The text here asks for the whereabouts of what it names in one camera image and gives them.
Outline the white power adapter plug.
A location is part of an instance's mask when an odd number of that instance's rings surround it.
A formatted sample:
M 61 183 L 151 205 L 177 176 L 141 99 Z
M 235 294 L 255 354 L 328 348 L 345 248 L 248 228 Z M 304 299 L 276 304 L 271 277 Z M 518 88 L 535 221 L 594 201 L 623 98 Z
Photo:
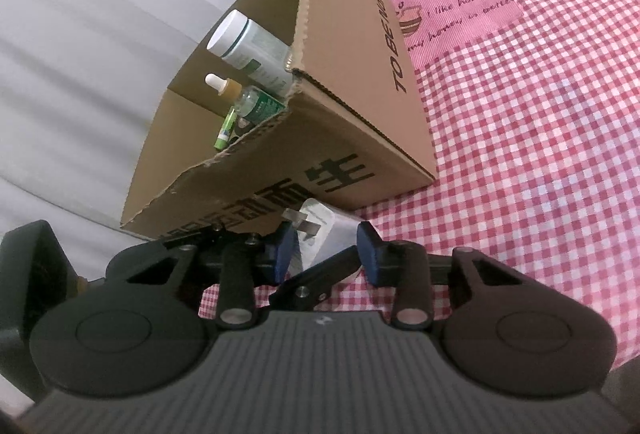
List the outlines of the white power adapter plug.
M 297 239 L 288 276 L 295 276 L 341 251 L 355 246 L 362 222 L 355 214 L 308 198 L 299 210 L 285 209 L 282 217 L 291 222 Z

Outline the green glass bottle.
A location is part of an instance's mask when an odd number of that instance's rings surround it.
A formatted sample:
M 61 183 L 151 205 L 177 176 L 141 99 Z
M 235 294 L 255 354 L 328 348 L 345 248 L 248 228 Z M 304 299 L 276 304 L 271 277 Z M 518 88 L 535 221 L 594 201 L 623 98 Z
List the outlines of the green glass bottle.
M 233 103 L 236 113 L 250 124 L 258 125 L 276 116 L 285 105 L 258 87 L 245 87 Z

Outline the white dropper bottle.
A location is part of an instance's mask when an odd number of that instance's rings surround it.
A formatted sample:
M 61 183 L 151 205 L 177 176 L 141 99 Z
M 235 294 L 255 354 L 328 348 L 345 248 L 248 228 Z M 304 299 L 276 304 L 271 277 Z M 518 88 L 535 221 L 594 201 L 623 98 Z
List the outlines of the white dropper bottle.
M 205 83 L 214 89 L 224 102 L 229 104 L 234 104 L 241 96 L 243 90 L 239 82 L 230 78 L 222 79 L 216 74 L 213 74 L 213 72 L 209 72 L 209 74 L 205 76 Z

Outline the brown cardboard box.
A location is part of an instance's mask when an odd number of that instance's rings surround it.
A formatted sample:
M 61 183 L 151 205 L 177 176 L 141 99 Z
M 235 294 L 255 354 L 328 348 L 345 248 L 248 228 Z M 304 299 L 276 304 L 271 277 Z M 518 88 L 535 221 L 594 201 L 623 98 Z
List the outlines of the brown cardboard box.
M 309 198 L 356 210 L 435 181 L 431 132 L 390 0 L 234 6 L 291 49 L 285 109 L 216 151 L 228 105 L 205 77 L 245 76 L 199 44 L 157 107 L 122 210 L 125 231 L 265 233 Z

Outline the white capped supplement bottle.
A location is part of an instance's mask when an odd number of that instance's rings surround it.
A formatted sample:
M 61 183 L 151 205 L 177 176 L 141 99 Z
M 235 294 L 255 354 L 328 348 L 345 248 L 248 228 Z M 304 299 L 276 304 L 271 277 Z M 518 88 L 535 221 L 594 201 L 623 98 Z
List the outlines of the white capped supplement bottle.
M 268 93 L 284 100 L 293 84 L 285 69 L 290 47 L 238 10 L 232 10 L 216 27 L 206 49 Z

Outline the white curtain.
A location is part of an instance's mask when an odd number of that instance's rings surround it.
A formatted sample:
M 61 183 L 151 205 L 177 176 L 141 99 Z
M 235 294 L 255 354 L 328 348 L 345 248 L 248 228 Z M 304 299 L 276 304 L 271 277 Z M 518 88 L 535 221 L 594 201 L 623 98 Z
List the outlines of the white curtain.
M 2 213 L 119 225 L 169 81 L 234 0 L 1 0 Z

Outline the pink checkered tablecloth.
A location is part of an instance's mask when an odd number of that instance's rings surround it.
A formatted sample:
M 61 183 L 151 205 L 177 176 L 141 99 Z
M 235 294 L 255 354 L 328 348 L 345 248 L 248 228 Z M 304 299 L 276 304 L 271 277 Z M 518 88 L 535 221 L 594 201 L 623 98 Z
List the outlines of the pink checkered tablecloth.
M 416 71 L 438 181 L 361 215 L 474 247 L 593 307 L 639 354 L 639 0 L 515 0 L 522 18 Z

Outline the green lip balm tube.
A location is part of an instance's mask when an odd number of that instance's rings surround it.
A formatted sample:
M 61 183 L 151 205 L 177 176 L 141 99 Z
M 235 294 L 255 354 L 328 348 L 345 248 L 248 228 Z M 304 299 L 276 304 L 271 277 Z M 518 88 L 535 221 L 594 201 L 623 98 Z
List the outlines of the green lip balm tube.
M 236 110 L 234 107 L 231 107 L 227 113 L 226 118 L 224 118 L 224 122 L 221 124 L 214 142 L 214 148 L 217 151 L 223 151 L 228 147 L 231 139 L 231 134 L 235 126 L 236 118 L 238 118 Z

